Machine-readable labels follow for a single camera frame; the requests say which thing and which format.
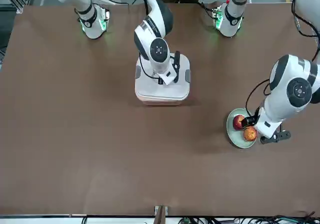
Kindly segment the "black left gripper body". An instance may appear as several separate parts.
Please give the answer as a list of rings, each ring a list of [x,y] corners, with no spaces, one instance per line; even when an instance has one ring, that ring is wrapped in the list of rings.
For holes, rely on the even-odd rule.
[[[245,117],[241,121],[242,129],[253,127],[258,122],[258,119],[259,119],[259,116],[256,116],[256,115]]]

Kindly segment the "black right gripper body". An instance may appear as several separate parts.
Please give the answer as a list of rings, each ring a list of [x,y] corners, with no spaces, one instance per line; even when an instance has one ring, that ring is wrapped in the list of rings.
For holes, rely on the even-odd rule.
[[[176,51],[174,55],[170,56],[170,60],[173,61],[172,67],[176,73],[176,77],[174,78],[173,82],[177,83],[179,81],[179,72],[180,72],[180,55],[179,51]]]

